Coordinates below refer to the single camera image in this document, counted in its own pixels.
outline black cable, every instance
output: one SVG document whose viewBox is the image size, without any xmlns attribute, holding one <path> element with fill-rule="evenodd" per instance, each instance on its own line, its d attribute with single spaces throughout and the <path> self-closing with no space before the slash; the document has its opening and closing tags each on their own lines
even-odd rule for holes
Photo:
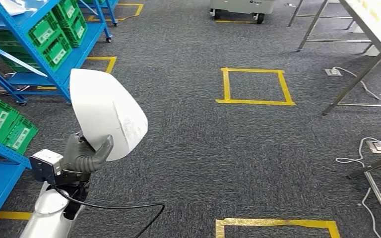
<svg viewBox="0 0 381 238">
<path fill-rule="evenodd" d="M 144 233 L 153 223 L 157 218 L 163 213 L 164 208 L 166 207 L 163 203 L 154 203 L 154 204 L 146 204 L 146 205 L 139 205 L 139 206 L 126 206 L 126 207 L 111 207 L 111 206 L 100 206 L 100 205 L 95 205 L 91 203 L 86 203 L 86 202 L 81 202 L 76 200 L 75 198 L 72 198 L 68 195 L 66 195 L 60 188 L 57 186 L 52 185 L 52 188 L 56 190 L 62 197 L 72 201 L 76 202 L 78 204 L 84 205 L 84 206 L 89 206 L 89 207 L 95 207 L 95 208 L 102 208 L 102 209 L 114 209 L 114 210 L 124 210 L 124 209 L 135 209 L 135 208 L 144 208 L 144 207 L 154 207 L 154 206 L 161 206 L 160 211 L 157 213 L 157 215 L 154 216 L 154 218 L 134 237 L 138 238 Z"/>
</svg>

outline yellow tape square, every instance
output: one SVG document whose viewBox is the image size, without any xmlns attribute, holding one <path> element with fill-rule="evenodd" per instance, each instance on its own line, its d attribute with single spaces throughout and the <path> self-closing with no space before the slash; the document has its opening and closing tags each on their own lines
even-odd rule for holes
<svg viewBox="0 0 381 238">
<path fill-rule="evenodd" d="M 253 21 L 234 21 L 234 20 L 214 20 L 214 22 L 218 22 L 218 23 L 251 23 L 251 24 L 256 24 L 256 22 L 253 22 Z"/>
<path fill-rule="evenodd" d="M 279 106 L 295 106 L 290 96 L 290 92 L 287 88 L 287 83 L 284 79 L 283 70 L 275 69 L 254 69 L 254 68 L 221 68 L 223 71 L 223 87 L 224 87 L 224 99 L 215 100 L 218 103 L 237 103 L 237 104 L 263 104 L 263 105 L 279 105 Z M 246 73 L 276 73 L 278 75 L 278 81 L 284 95 L 285 101 L 265 101 L 265 100 L 240 100 L 232 99 L 230 93 L 230 78 L 229 72 L 246 72 Z"/>
<path fill-rule="evenodd" d="M 134 16 L 139 16 L 139 14 L 142 11 L 142 8 L 144 7 L 144 4 L 142 4 L 142 3 L 118 3 L 118 4 L 116 4 L 116 6 L 137 6 L 136 12 L 134 15 L 127 16 L 127 17 L 124 17 L 121 19 L 116 19 L 117 21 L 123 21 L 123 20 L 126 20 L 126 19 L 134 17 Z M 91 15 L 88 17 L 87 21 L 100 21 L 100 20 L 97 19 L 94 15 Z"/>
<path fill-rule="evenodd" d="M 106 67 L 105 72 L 106 73 L 112 73 L 113 67 L 115 66 L 115 62 L 117 56 L 110 56 L 110 57 L 87 57 L 86 60 L 108 60 L 108 64 Z M 37 86 L 38 90 L 48 90 L 48 89 L 56 89 L 56 87 L 53 86 Z"/>
<path fill-rule="evenodd" d="M 226 238 L 224 229 L 225 226 L 270 227 L 282 225 L 295 225 L 310 228 L 326 228 L 328 229 L 331 238 L 340 238 L 338 227 L 335 221 L 241 218 L 225 218 L 224 220 L 215 220 L 215 238 Z"/>
</svg>

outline cart wheel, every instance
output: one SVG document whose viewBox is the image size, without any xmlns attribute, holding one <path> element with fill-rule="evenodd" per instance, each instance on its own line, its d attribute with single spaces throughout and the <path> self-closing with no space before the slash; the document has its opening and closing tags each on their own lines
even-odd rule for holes
<svg viewBox="0 0 381 238">
<path fill-rule="evenodd" d="M 220 19 L 220 12 L 221 12 L 221 10 L 214 9 L 213 11 L 215 13 L 214 20 L 219 20 Z"/>
<path fill-rule="evenodd" d="M 262 24 L 264 18 L 265 18 L 265 14 L 263 14 L 263 13 L 258 13 L 258 14 L 257 14 L 257 20 L 256 20 L 256 23 L 257 23 L 257 24 Z"/>
</svg>

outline gray carpet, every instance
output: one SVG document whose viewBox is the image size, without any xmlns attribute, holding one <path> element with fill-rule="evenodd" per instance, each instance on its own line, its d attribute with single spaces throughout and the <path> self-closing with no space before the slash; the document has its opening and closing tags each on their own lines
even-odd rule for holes
<svg viewBox="0 0 381 238">
<path fill-rule="evenodd" d="M 371 60 L 358 54 L 367 44 L 307 43 L 295 53 L 311 19 L 298 18 L 288 28 L 294 8 L 286 2 L 297 4 L 279 0 L 265 23 L 255 25 L 214 23 L 207 0 L 143 0 L 140 16 L 111 27 L 113 42 L 99 42 L 91 55 L 118 56 L 112 75 L 145 111 L 149 131 L 129 156 L 93 176 L 89 202 L 165 202 L 166 211 L 143 238 L 213 238 L 215 219 L 224 218 L 335 220 L 342 238 L 375 237 L 367 211 L 357 206 L 368 188 L 365 178 L 345 178 L 359 165 L 334 158 L 357 157 L 363 137 L 381 139 L 381 109 L 340 107 L 320 116 L 352 79 L 347 73 L 327 77 L 324 69 L 340 66 L 358 73 Z M 315 13 L 319 4 L 307 1 L 302 12 Z M 120 8 L 117 14 L 131 11 Z M 331 4 L 326 14 L 347 15 L 339 4 Z M 363 37 L 341 30 L 349 22 L 321 20 L 314 34 Z M 102 70 L 93 61 L 84 67 Z M 216 103 L 223 98 L 221 67 L 284 70 L 297 106 Z M 273 75 L 230 73 L 230 80 L 235 99 L 282 100 Z M 381 94 L 381 65 L 365 81 Z M 347 100 L 377 102 L 361 87 Z M 42 148 L 61 153 L 68 135 L 79 130 L 62 98 L 31 97 L 17 108 L 40 129 L 28 154 Z M 381 158 L 367 148 L 364 154 L 367 162 Z M 381 172 L 375 178 L 381 186 Z M 32 211 L 39 189 L 26 171 L 2 210 Z M 367 204 L 381 234 L 374 195 Z M 131 238 L 155 213 L 155 208 L 86 208 L 72 237 Z M 24 225 L 0 220 L 0 237 L 18 237 Z M 292 226 L 230 226 L 225 233 L 226 238 L 329 237 L 324 229 Z"/>
</svg>

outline gray cart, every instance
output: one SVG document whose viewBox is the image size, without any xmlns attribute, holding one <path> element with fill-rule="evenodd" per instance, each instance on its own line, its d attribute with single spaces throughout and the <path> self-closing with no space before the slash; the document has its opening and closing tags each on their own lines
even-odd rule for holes
<svg viewBox="0 0 381 238">
<path fill-rule="evenodd" d="M 265 14 L 271 14 L 275 0 L 211 0 L 211 16 L 220 18 L 221 10 L 252 14 L 257 24 L 261 24 Z"/>
</svg>

